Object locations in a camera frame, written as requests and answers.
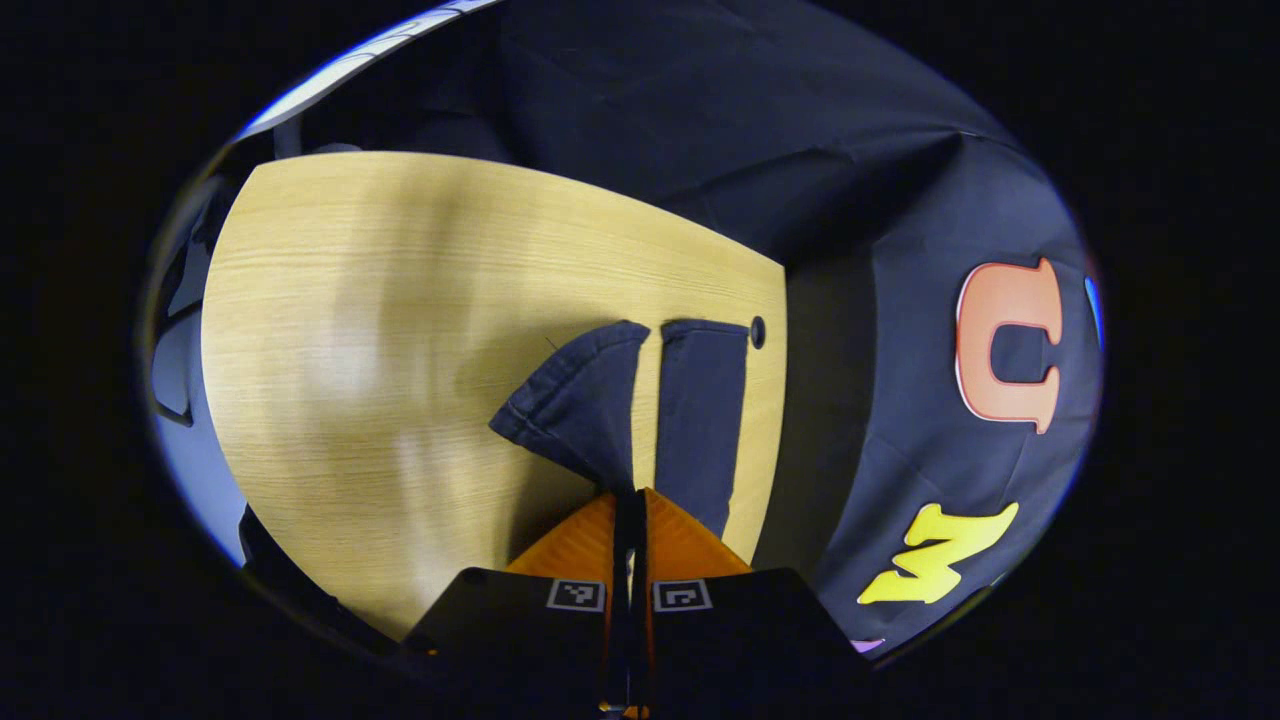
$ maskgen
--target dark blue cloth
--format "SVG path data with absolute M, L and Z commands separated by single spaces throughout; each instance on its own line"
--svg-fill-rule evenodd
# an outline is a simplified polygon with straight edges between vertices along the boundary
M 600 487 L 631 477 L 631 396 L 649 328 L 622 320 L 557 350 L 489 420 L 493 432 Z
M 737 468 L 748 329 L 677 320 L 662 340 L 654 487 L 719 537 Z

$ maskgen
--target folded cloth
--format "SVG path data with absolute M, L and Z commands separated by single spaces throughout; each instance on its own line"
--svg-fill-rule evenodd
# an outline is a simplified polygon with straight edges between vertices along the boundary
M 724 534 L 746 389 L 742 325 L 676 320 L 662 327 L 662 392 L 654 488 Z
M 649 328 L 622 320 L 547 359 L 489 420 L 493 432 L 602 488 L 634 489 L 631 396 Z

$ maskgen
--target black fabric backdrop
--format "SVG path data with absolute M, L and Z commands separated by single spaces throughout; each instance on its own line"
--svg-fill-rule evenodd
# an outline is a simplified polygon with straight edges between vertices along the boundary
M 797 569 L 850 638 L 884 641 L 869 657 L 1004 577 L 1070 484 L 1101 379 L 1084 292 L 1097 272 L 1070 210 L 972 99 L 838 15 L 788 0 L 499 4 L 383 60 L 302 128 L 303 149 L 520 163 L 681 214 L 783 264 L 800 340 L 787 347 L 774 492 L 746 560 Z M 1059 368 L 1044 436 L 975 420 L 954 370 L 969 272 L 1041 258 L 1056 269 L 1064 338 L 1050 348 L 1038 333 L 1006 333 L 992 363 L 1024 382 Z M 705 443 L 701 427 L 680 434 Z M 669 437 L 659 429 L 658 489 L 707 521 L 716 512 L 692 501 L 713 479 L 691 473 L 682 491 L 667 487 Z M 964 580 L 940 601 L 855 602 L 929 502 L 965 516 L 1019 510 L 996 546 L 957 562 Z
M 292 81 L 419 9 L 50 3 L 24 9 L 36 32 L 6 26 L 26 172 L 12 217 L 19 237 L 49 236 L 6 264 L 12 287 L 35 291 L 6 439 L 13 457 L 36 455 L 14 471 L 8 715 L 457 716 L 215 571 L 127 393 L 131 295 L 182 181 Z M 845 8 L 1030 150 L 1079 210 L 1110 291 L 1108 395 L 1080 483 L 1000 592 L 879 675 L 877 715 L 1243 717 L 1274 702 L 1270 624 L 1245 621 L 1266 566 L 1249 530 L 1266 425 L 1242 411 L 1256 347 L 1230 342 L 1265 306 L 1245 270 L 1266 233 L 1245 220 L 1267 186 L 1245 170 L 1275 146 L 1252 106 L 1274 45 L 1247 10 Z

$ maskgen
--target cloth fold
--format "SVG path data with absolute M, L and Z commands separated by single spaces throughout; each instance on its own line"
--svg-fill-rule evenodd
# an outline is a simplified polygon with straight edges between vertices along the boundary
M 662 327 L 662 392 L 654 487 L 724 534 L 746 389 L 742 325 L 676 320 Z
M 612 492 L 634 489 L 631 397 L 649 328 L 622 320 L 586 332 L 547 359 L 489 427 Z

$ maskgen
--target wooden table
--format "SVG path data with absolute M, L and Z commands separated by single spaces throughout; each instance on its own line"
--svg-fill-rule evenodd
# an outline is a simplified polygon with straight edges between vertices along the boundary
M 486 423 L 553 351 L 620 319 L 640 352 L 632 436 L 652 487 L 667 320 L 768 334 L 748 352 L 726 543 L 750 560 L 786 377 L 782 268 L 628 197 L 407 152 L 259 167 L 212 258 L 214 427 L 262 524 L 325 591 L 402 638 L 470 565 L 503 568 L 593 487 Z

